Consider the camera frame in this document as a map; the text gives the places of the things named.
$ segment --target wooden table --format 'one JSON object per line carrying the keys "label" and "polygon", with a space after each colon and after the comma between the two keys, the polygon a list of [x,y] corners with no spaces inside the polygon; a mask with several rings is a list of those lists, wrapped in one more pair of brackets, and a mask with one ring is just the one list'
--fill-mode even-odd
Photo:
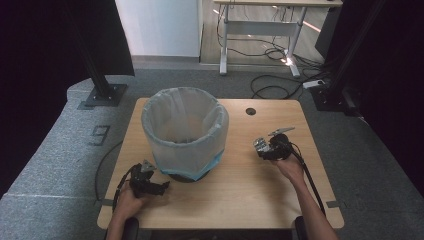
{"label": "wooden table", "polygon": [[[341,0],[214,0],[214,3],[225,5],[224,10],[224,33],[221,48],[219,72],[227,74],[227,35],[264,35],[264,36],[287,36],[292,37],[290,45],[285,50],[287,65],[295,78],[300,77],[299,70],[293,59],[293,52],[303,26],[303,19],[308,7],[341,7]],[[296,22],[257,22],[257,21],[232,21],[228,18],[228,11],[232,5],[253,6],[291,6],[301,7],[301,13]]]}
{"label": "wooden table", "polygon": [[[137,101],[119,154],[106,199],[113,199],[116,187],[127,170],[147,159],[154,164],[151,149],[141,125],[144,103]],[[259,158],[252,145],[258,137],[282,127],[302,151],[312,178],[334,228],[344,225],[339,208],[328,208],[335,201],[314,140],[299,102],[294,100],[219,99],[230,116],[226,149],[221,162],[205,178],[181,183],[159,170],[152,182],[171,181],[164,196],[157,196],[142,209],[140,227],[146,229],[286,229],[301,215],[290,182],[269,161]],[[246,114],[254,108],[256,114]],[[112,208],[103,205],[98,225],[106,229]]]}

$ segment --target waste bin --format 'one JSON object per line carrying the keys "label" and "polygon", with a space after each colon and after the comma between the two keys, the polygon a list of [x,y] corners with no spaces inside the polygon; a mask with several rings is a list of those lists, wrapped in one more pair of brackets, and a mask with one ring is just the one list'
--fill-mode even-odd
{"label": "waste bin", "polygon": [[215,97],[197,88],[159,91],[141,116],[156,167],[197,181],[221,160],[229,116]]}

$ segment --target white wall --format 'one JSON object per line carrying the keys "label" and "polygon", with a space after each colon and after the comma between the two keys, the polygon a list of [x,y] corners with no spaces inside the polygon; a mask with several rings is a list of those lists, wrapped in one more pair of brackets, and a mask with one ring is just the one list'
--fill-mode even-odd
{"label": "white wall", "polygon": [[116,0],[133,56],[199,57],[201,0]]}

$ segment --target table leg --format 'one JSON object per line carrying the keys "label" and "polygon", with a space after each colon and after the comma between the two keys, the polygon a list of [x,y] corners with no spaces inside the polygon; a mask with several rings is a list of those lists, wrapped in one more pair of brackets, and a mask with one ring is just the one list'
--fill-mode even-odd
{"label": "table leg", "polygon": [[227,74],[227,33],[228,33],[228,9],[229,5],[225,5],[224,9],[224,35],[223,42],[221,47],[221,61],[219,64],[219,74],[226,75]]}
{"label": "table leg", "polygon": [[290,67],[293,77],[295,78],[299,78],[300,73],[299,73],[299,70],[297,69],[296,63],[294,62],[293,52],[294,52],[294,48],[296,47],[297,40],[299,39],[300,30],[302,30],[303,20],[305,19],[305,15],[306,15],[306,9],[307,9],[306,7],[302,7],[302,11],[300,12],[299,19],[297,20],[297,26],[293,35],[293,39],[290,42],[290,46],[288,50],[285,50],[287,65]]}

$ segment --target black curtain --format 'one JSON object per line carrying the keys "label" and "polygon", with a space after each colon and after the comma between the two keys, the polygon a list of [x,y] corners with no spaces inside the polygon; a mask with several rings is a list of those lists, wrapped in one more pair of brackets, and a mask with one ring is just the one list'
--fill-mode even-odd
{"label": "black curtain", "polygon": [[[113,0],[67,0],[89,53],[104,75],[134,75]],[[66,104],[66,91],[90,78],[72,41],[63,1],[0,3],[0,194],[35,153]]]}
{"label": "black curtain", "polygon": [[[424,4],[418,0],[347,0],[345,3],[328,53],[327,61],[332,61],[331,70],[337,76],[332,84],[343,82],[343,89],[355,90],[359,112],[424,195],[424,161],[420,149],[424,134],[421,113]],[[372,11],[377,3],[381,8]],[[375,19],[350,56],[345,71],[338,72],[369,14]],[[340,91],[333,95],[340,96]]]}

